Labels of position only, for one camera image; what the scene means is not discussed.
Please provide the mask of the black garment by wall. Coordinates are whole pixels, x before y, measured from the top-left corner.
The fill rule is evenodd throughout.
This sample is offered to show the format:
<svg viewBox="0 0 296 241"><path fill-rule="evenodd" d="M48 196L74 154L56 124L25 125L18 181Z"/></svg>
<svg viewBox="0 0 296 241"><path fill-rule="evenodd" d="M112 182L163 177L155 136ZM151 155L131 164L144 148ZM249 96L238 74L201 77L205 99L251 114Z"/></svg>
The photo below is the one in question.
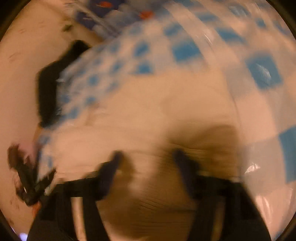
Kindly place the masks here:
<svg viewBox="0 0 296 241"><path fill-rule="evenodd" d="M85 42L75 40L56 61L38 72L36 97L40 127L46 128L57 119L57 87L60 74L89 48Z"/></svg>

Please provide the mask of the white quilted jacket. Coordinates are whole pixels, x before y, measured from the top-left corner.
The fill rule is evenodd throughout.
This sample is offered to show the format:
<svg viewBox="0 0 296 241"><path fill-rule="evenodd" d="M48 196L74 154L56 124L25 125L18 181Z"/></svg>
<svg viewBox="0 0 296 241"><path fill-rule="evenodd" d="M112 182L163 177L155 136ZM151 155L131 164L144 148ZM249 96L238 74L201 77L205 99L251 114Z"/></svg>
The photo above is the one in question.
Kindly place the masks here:
<svg viewBox="0 0 296 241"><path fill-rule="evenodd" d="M97 203L111 240L185 240L196 204L173 161L184 150L202 173L237 177L237 130L226 78L216 69L127 76L119 88L53 131L42 159L54 184L92 174L112 152L123 162Z"/></svg>

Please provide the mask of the whale pattern curtain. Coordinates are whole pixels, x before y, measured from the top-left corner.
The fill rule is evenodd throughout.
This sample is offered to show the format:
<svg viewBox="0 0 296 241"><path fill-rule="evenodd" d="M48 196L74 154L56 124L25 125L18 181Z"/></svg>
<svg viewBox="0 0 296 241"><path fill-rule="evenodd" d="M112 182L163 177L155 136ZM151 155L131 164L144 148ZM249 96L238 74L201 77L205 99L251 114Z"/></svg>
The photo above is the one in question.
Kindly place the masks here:
<svg viewBox="0 0 296 241"><path fill-rule="evenodd" d="M164 1L65 1L67 16L102 39L115 37L122 30L149 18Z"/></svg>

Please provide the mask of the blue checkered bagged quilt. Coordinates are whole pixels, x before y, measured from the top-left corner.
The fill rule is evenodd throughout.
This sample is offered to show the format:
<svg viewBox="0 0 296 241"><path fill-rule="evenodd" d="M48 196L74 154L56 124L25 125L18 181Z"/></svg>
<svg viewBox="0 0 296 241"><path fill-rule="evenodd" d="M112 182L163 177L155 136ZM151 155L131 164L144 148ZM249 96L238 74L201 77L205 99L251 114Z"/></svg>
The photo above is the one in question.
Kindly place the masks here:
<svg viewBox="0 0 296 241"><path fill-rule="evenodd" d="M129 75L220 70L234 103L238 175L272 240L295 212L295 39L263 1L172 1L62 72L66 121L111 94Z"/></svg>

